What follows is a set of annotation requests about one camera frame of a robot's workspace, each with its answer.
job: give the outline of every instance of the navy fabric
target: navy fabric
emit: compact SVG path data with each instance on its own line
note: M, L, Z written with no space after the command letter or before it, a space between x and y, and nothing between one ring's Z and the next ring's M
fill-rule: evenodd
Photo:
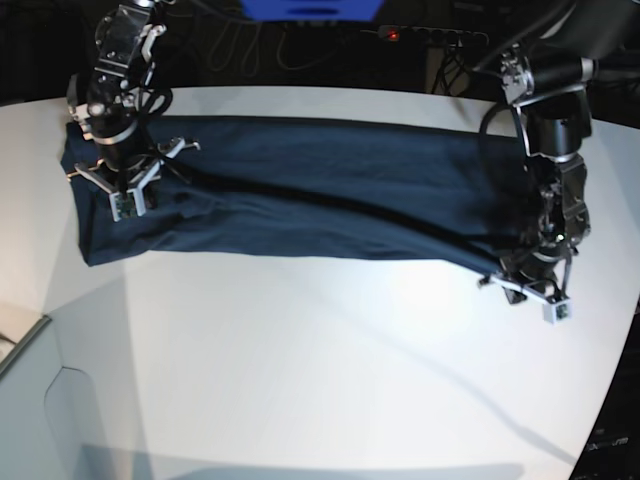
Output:
M480 273L497 270L505 240L515 242L521 205L490 181L481 153L512 192L528 179L514 139L337 120L162 117L154 139L196 138L202 151L177 161L203 173L187 184L168 170L152 184L158 208L114 223L107 195L82 178L71 186L82 255L98 265L148 250L231 252L370 260L443 259ZM95 164L93 142L67 127L62 158ZM329 203L232 191L208 179L224 175L366 203L397 212L394 222Z

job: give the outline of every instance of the dark background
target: dark background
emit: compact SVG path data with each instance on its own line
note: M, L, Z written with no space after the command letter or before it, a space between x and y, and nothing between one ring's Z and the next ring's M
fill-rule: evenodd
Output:
M194 15L190 4L180 0L167 17L169 32L155 47L159 65L155 82L166 87L313 85L428 92L446 57L444 30L482 32L497 42L508 31L509 13L524 1L388 0L371 24L238 27L217 17ZM91 69L97 54L95 28L118 3L0 0L0 104L65 96L71 75ZM224 5L237 6L231 0ZM431 32L427 38L404 30L400 41L389 42L371 33L380 24L443 31ZM625 48L640 58L638 39ZM280 42L288 68L277 61ZM456 55L459 61L471 64L484 48L470 43ZM296 68L306 64L311 66ZM462 77L451 91L440 87L436 91L503 99L497 80ZM590 101L594 117L640 128L639 92L638 82L593 85ZM635 321L573 479L640 478L639 379L640 321Z

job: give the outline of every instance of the dark blue cloth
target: dark blue cloth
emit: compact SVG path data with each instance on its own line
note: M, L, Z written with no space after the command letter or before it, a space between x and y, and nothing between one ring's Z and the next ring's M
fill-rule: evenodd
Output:
M163 250L443 259L486 274L498 269L504 242L515 242L519 234L521 205L488 179L475 134L253 117L162 117L150 131L158 142L198 139L202 151L184 151L177 161L199 172L366 203L425 228L329 204L238 193L208 180L189 185L168 170L152 184L158 208L114 223L107 195L76 177L71 186L79 245L89 265ZM75 124L68 125L67 136L64 170L73 171L77 162L95 164L97 150ZM486 137L482 153L498 183L526 194L514 139Z

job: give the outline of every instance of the white table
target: white table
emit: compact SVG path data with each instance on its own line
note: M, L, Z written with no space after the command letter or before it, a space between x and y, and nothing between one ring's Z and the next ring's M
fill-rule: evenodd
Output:
M170 113L475 131L487 108L244 87L178 90ZM62 364L97 398L74 394L100 412L79 427L84 453L118 478L569 477L640 293L639 132L596 122L585 143L593 233L575 318L552 327L439 261L149 253L87 268L57 163L67 118L62 100L0 109L0 318L51 314Z

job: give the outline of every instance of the table surface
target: table surface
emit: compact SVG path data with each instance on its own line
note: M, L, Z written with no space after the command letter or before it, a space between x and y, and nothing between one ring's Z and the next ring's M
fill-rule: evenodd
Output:
M463 131L489 107L366 90L175 93L175 115ZM67 120L63 100L0 109L0 327L52 316L63 364L94 382L86 443L123 472L569 477L640 292L639 132L596 122L585 142L593 233L574 262L575 318L554 327L539 305L510 307L440 261L148 253L88 268L58 165ZM494 128L509 134L508 119Z

